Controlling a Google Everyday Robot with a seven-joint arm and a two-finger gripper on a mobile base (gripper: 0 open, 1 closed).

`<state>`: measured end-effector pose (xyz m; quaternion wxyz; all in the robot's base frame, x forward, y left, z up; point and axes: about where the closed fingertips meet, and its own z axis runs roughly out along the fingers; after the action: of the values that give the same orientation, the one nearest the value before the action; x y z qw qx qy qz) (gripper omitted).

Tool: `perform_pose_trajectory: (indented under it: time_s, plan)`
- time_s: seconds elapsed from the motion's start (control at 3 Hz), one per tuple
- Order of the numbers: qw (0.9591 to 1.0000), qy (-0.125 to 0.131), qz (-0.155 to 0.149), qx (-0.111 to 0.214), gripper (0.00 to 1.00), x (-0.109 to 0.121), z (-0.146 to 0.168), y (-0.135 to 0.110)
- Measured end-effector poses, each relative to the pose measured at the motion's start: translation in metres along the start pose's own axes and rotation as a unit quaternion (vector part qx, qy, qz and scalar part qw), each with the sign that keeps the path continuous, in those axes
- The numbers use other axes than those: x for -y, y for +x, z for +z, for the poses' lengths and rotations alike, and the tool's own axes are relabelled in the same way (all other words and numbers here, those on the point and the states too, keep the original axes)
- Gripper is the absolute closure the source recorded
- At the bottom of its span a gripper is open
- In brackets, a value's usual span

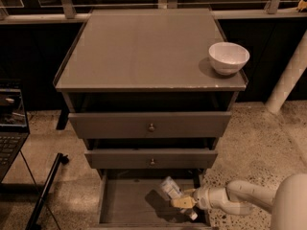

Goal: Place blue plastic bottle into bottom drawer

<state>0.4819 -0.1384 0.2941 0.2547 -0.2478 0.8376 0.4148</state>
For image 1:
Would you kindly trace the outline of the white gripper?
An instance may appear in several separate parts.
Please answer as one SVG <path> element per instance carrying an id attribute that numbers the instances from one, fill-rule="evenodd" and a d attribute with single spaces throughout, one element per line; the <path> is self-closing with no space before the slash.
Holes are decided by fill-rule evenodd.
<path id="1" fill-rule="evenodd" d="M 228 202 L 225 188 L 199 187 L 197 190 L 187 189 L 183 192 L 185 196 L 171 200 L 173 207 L 192 209 L 196 205 L 202 210 L 222 209 Z"/>

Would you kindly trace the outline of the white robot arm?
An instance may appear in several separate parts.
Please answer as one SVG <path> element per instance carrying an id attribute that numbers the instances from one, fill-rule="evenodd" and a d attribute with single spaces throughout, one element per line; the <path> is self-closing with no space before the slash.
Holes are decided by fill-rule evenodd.
<path id="1" fill-rule="evenodd" d="M 255 205 L 271 214 L 270 230 L 307 230 L 307 174 L 288 176 L 276 191 L 244 180 L 232 180 L 222 188 L 199 187 L 172 199 L 171 205 L 220 209 L 236 216 L 249 215 Z"/>

